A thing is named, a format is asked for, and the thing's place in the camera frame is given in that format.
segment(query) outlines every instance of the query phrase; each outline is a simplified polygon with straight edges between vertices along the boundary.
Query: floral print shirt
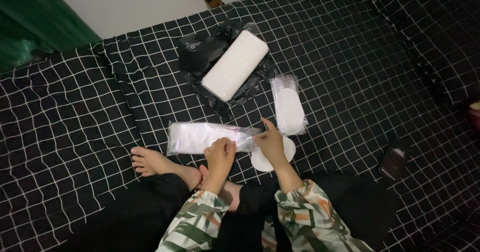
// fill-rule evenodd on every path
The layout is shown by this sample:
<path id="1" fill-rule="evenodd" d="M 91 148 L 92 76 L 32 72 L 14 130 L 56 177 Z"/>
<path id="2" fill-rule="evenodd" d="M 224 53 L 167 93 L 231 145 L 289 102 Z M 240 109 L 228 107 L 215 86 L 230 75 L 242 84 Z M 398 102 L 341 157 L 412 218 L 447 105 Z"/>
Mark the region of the floral print shirt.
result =
<path id="1" fill-rule="evenodd" d="M 277 191 L 278 218 L 294 252 L 371 252 L 366 243 L 351 237 L 347 226 L 332 207 L 325 192 L 311 180 L 289 193 Z M 220 223 L 229 207 L 217 194 L 201 190 L 191 196 L 162 237 L 160 251 L 212 249 Z M 273 227 L 265 223 L 261 235 L 264 251 L 275 251 Z"/>

